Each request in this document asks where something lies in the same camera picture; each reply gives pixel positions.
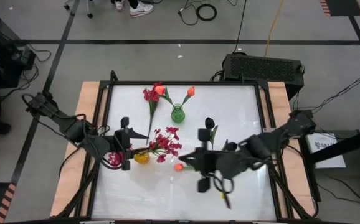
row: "red tulip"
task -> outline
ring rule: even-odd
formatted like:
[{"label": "red tulip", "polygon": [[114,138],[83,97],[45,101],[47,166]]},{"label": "red tulip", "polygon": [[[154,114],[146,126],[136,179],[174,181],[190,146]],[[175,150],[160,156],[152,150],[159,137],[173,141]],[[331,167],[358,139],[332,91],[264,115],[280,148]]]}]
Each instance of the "red tulip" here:
[{"label": "red tulip", "polygon": [[157,94],[159,94],[159,95],[165,94],[165,90],[166,90],[166,88],[163,87],[163,86],[157,86],[157,87],[155,87],[155,92],[156,92]]},{"label": "red tulip", "polygon": [[195,87],[190,87],[187,91],[187,96],[194,96],[195,95]]}]

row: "green leaf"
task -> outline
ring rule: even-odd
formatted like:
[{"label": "green leaf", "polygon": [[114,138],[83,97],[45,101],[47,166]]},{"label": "green leaf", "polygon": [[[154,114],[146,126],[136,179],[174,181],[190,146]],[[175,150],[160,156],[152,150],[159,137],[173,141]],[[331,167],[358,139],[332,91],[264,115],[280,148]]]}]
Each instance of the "green leaf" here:
[{"label": "green leaf", "polygon": [[165,88],[165,97],[166,97],[165,100],[167,100],[170,104],[173,105],[172,99],[170,99],[170,97],[169,97],[168,88]]},{"label": "green leaf", "polygon": [[219,127],[219,125],[216,125],[215,127],[214,127],[214,129],[213,129],[213,131],[211,132],[211,140],[210,140],[210,142],[211,142],[211,144],[212,144],[212,149],[213,149],[213,142],[214,142],[214,140],[215,140],[215,135],[216,135],[216,131],[217,131],[217,128]]},{"label": "green leaf", "polygon": [[182,102],[182,105],[185,104],[185,103],[187,102],[187,100],[190,99],[190,98],[191,98],[191,96],[188,96],[188,95],[187,95],[187,96],[184,98],[184,101]]}]

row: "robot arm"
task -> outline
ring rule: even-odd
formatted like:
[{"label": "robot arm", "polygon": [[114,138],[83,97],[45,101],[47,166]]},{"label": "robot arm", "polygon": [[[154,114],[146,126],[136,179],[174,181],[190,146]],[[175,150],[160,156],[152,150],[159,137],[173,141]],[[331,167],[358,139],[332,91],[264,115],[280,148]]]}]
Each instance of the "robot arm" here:
[{"label": "robot arm", "polygon": [[[31,100],[27,101],[25,96],[28,96]],[[103,158],[108,152],[123,152],[125,159],[120,168],[129,170],[129,159],[134,158],[134,155],[139,152],[148,150],[148,148],[128,150],[131,138],[147,139],[148,137],[136,133],[133,131],[133,128],[128,128],[129,118],[127,117],[122,118],[121,129],[115,131],[114,135],[101,136],[97,128],[86,120],[85,114],[68,116],[59,110],[57,103],[53,100],[50,93],[38,93],[36,96],[24,94],[22,100],[27,105],[26,111],[30,112],[31,115],[50,118],[58,125],[60,132],[69,142],[76,147],[84,148],[89,155],[109,169],[117,168],[112,167]]]}]

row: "concrete floor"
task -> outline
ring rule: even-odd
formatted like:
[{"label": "concrete floor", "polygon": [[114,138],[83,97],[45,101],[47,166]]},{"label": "concrete floor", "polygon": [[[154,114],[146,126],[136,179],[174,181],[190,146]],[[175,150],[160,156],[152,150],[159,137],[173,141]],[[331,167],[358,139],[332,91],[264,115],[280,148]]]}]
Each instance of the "concrete floor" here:
[{"label": "concrete floor", "polygon": [[[31,87],[16,92],[2,104],[2,120],[12,125],[12,131],[7,136],[0,136],[0,182],[11,181],[31,125],[31,116],[24,111],[20,95],[41,91],[49,80],[47,77],[54,77],[50,92],[60,109],[72,114],[82,82],[106,80],[112,69],[120,80],[208,80],[220,70],[223,58],[233,51],[235,45],[217,40],[236,40],[244,1],[240,0],[235,7],[227,1],[207,2],[217,8],[216,19],[186,26],[177,15],[185,1],[164,0],[156,5],[151,15],[136,19],[128,14],[128,4],[125,11],[119,13],[110,1],[102,0],[94,0],[94,18],[89,19],[85,1],[81,1],[73,22],[69,23],[69,12],[62,7],[64,0],[0,1],[0,18],[20,38],[29,40],[37,49],[48,49],[53,53],[47,62],[37,63],[40,75]],[[255,40],[267,39],[279,3],[280,0],[247,1],[240,39],[250,41],[238,46],[241,51],[249,55],[264,55],[264,44],[256,44]],[[195,19],[191,11],[185,11],[183,16],[188,22]],[[360,27],[360,17],[356,20]],[[82,40],[124,41],[90,44]],[[125,40],[163,41],[139,44]],[[195,41],[181,44],[184,42],[181,40]],[[360,77],[360,45],[347,41],[339,45],[327,42],[358,41],[351,21],[348,17],[325,16],[318,0],[286,0],[272,40],[321,41],[317,44],[272,44],[269,48],[269,57],[301,60],[305,65],[305,87],[300,92],[300,106],[318,105]],[[315,121],[323,129],[360,129],[360,85],[326,105],[315,114]],[[66,145],[64,139],[48,129],[37,127],[7,222],[49,217]],[[360,193],[360,173],[344,175],[343,178]],[[338,196],[354,198],[337,182],[323,175],[318,175],[317,179]],[[320,192],[323,201],[319,203],[319,218],[360,223],[360,205],[339,201],[326,192]]]}]

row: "sneaker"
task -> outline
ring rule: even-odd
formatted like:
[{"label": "sneaker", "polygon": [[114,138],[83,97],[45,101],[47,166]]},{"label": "sneaker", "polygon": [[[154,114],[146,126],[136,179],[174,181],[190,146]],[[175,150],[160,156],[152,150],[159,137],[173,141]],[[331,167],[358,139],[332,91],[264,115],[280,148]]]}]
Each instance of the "sneaker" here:
[{"label": "sneaker", "polygon": [[123,11],[123,9],[125,4],[125,0],[121,0],[121,1],[115,1],[115,5],[116,5],[116,10],[118,10],[118,12]]},{"label": "sneaker", "polygon": [[142,2],[138,2],[138,6],[136,9],[133,9],[132,7],[130,7],[130,15],[132,17],[138,17],[138,16],[143,16],[143,15],[147,15],[150,12],[152,12],[154,9],[154,6],[149,5],[149,4],[144,4]]}]

